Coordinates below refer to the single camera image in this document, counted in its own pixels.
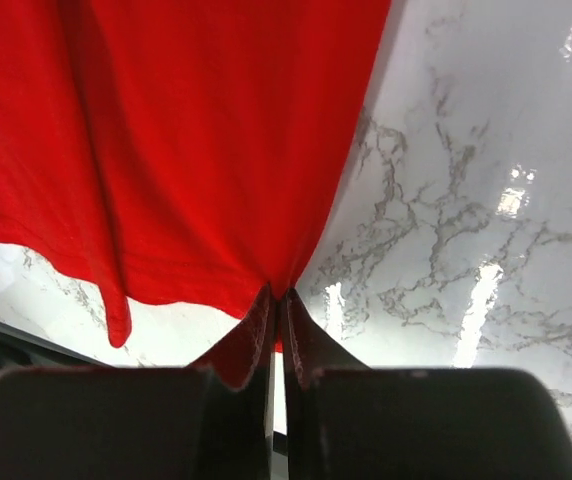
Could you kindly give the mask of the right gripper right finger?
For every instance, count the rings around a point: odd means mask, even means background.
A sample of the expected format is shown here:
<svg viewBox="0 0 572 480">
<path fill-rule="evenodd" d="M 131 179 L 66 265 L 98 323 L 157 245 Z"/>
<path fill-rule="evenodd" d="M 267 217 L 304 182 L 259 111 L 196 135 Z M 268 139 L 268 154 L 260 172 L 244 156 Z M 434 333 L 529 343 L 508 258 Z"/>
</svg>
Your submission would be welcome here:
<svg viewBox="0 0 572 480">
<path fill-rule="evenodd" d="M 332 368 L 366 370 L 368 366 L 315 323 L 294 289 L 281 299 L 281 341 L 289 477 L 311 479 L 322 460 L 314 373 Z"/>
</svg>

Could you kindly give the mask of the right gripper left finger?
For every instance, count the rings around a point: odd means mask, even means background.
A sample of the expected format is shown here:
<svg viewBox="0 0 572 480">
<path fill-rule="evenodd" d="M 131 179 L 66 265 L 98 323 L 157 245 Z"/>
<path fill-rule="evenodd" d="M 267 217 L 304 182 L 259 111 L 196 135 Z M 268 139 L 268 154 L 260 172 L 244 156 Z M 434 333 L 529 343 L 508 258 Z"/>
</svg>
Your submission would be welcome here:
<svg viewBox="0 0 572 480">
<path fill-rule="evenodd" d="M 209 375 L 195 479 L 268 479 L 276 300 L 263 286 L 244 318 L 190 366 Z"/>
</svg>

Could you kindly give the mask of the red t shirt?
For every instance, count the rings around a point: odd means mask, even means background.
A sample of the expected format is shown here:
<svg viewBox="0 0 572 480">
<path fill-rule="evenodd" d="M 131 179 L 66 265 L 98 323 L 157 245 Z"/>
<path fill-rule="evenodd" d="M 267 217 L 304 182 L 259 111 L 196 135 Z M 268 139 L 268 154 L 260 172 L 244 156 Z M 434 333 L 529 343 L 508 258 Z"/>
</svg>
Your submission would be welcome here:
<svg viewBox="0 0 572 480">
<path fill-rule="evenodd" d="M 128 303 L 242 317 L 305 269 L 386 1 L 0 1 L 0 243 Z"/>
</svg>

